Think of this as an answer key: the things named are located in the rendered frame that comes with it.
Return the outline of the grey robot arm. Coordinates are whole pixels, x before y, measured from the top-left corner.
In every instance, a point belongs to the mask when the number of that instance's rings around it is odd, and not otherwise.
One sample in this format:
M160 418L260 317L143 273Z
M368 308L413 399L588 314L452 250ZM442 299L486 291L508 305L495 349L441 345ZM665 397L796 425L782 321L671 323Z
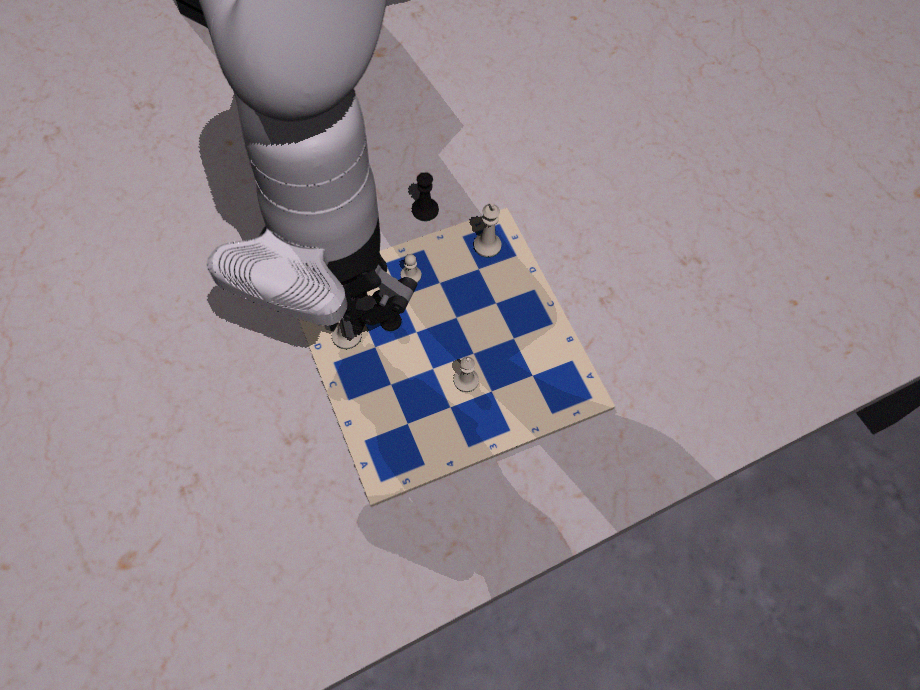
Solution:
M218 246L207 268L230 293L336 324L347 299L327 264L359 250L378 219L354 88L375 51L387 0L199 2L236 98L267 228Z

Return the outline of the blue and cream chessboard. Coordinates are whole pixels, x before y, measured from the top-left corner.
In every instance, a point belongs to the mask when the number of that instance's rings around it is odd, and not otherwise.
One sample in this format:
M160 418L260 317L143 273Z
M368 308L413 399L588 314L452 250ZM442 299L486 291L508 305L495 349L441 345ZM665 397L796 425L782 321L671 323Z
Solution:
M501 250L474 249L482 216L383 249L421 279L401 326L365 324L341 349L299 319L371 507L611 411L607 390L508 208ZM471 357L477 388L454 385Z

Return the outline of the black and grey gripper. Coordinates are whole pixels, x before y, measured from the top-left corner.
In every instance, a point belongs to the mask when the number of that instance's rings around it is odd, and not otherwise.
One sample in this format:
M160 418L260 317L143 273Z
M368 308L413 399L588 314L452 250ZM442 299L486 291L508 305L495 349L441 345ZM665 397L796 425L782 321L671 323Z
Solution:
M327 267L345 290L348 306L341 323L344 335L351 339L361 334L365 324L376 325L403 313L417 287L412 278L397 280L387 273L380 255L379 216L373 234L359 250L328 262ZM367 295L377 287L372 296Z

